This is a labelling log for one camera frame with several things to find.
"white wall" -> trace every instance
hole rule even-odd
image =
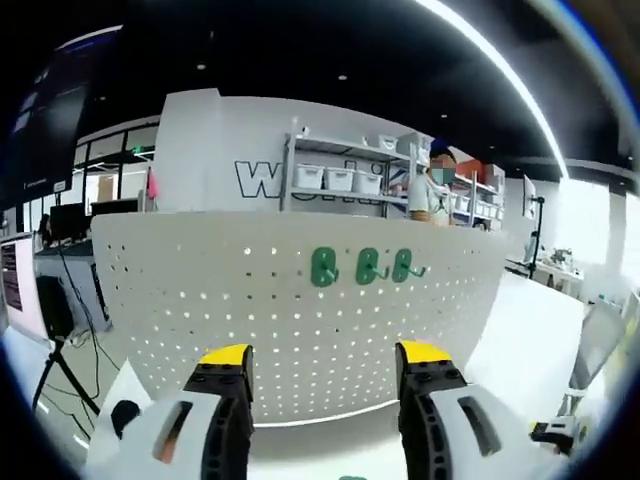
[[[156,138],[154,173],[161,211],[276,211],[285,135],[303,126],[311,135],[361,142],[364,136],[411,132],[381,118],[329,105],[258,97],[220,97],[217,90],[167,96]],[[457,151],[460,161],[470,157]],[[345,158],[308,155],[300,161],[356,166]],[[357,168],[373,169],[358,161]],[[378,206],[341,199],[306,198],[305,211],[375,214]]]
[[[554,182],[534,181],[536,193],[545,198],[542,244],[547,248],[556,246],[560,212],[560,184]],[[524,245],[536,224],[532,220],[522,217],[522,180],[508,178],[505,192],[505,217],[502,225],[503,232],[509,236],[509,255],[523,255]],[[607,259],[603,265],[576,262],[582,268],[585,280],[581,291],[584,300],[595,300],[599,294],[614,300],[625,298],[626,282],[621,275],[622,252],[625,238],[625,198],[619,195],[609,195],[609,247]]]

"person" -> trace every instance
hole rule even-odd
[[[418,171],[407,192],[411,219],[437,226],[452,225],[453,206],[449,185],[456,173],[453,152],[447,147],[432,145],[429,164],[418,161]]]
[[[39,252],[51,246],[51,220],[49,214],[45,213],[40,219],[40,226],[35,236],[35,251]]]

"black speaker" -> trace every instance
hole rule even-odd
[[[36,277],[36,286],[49,338],[65,340],[72,332],[74,323],[60,279],[46,275]]]

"ceiling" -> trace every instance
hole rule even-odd
[[[519,73],[566,157],[630,166],[618,153],[611,107],[546,20],[520,0],[445,3]],[[96,78],[80,136],[159,114],[169,92],[217,87],[223,95],[359,110],[442,137],[505,167],[522,156],[551,156],[503,74],[414,0],[99,0],[90,11],[85,2],[64,0],[46,8],[26,27],[13,22],[4,29],[5,50],[24,48],[19,56],[5,56],[16,73],[7,112],[17,108],[52,48],[99,28],[125,25]],[[198,64],[207,68],[199,70]],[[338,80],[340,75],[347,80]],[[3,117],[3,130],[10,118]]]

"white pegboard wall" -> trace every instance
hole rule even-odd
[[[395,399],[394,345],[433,341],[462,368],[502,274],[498,237],[405,220],[323,214],[181,213],[96,217],[93,243],[117,336],[155,398],[179,389],[207,348],[255,348],[256,423],[348,414]],[[340,270],[310,280],[311,255]],[[410,248],[422,278],[355,281],[365,247],[392,267]]]

